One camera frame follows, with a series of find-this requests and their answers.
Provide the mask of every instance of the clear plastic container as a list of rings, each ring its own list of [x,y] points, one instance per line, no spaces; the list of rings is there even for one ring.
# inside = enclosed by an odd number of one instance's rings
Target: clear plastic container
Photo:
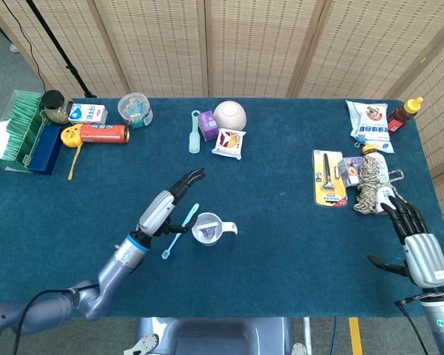
[[[125,124],[132,128],[148,126],[153,120],[153,111],[147,97],[139,92],[125,95],[118,102],[118,112]]]
[[[29,172],[43,129],[41,93],[15,90],[0,120],[0,166]]]

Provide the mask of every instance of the glass jar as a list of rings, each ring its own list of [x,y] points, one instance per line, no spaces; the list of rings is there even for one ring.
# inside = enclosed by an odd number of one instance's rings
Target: glass jar
[[[46,91],[41,97],[44,114],[56,124],[68,124],[73,101],[65,98],[58,90]]]

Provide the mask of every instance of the yellow cord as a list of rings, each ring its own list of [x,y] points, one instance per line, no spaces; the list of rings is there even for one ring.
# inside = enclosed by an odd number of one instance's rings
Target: yellow cord
[[[79,156],[79,153],[81,152],[81,147],[82,147],[82,144],[79,144],[77,146],[77,151],[75,152],[75,155],[74,155],[73,164],[71,165],[71,170],[69,172],[69,176],[67,177],[68,180],[72,180],[73,179],[74,165],[75,165],[75,162],[77,161],[77,157]]]

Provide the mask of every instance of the yellow floor line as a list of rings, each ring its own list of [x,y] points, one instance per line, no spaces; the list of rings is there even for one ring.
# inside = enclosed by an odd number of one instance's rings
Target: yellow floor line
[[[352,341],[352,354],[363,355],[362,340],[360,339],[360,328],[358,326],[358,318],[349,318],[350,339]]]

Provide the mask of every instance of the packaged tool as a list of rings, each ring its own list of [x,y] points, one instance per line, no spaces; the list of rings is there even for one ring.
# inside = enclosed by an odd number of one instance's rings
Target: packaged tool
[[[338,169],[338,164],[341,161],[342,152],[313,151],[316,204],[328,207],[347,206],[346,188]]]

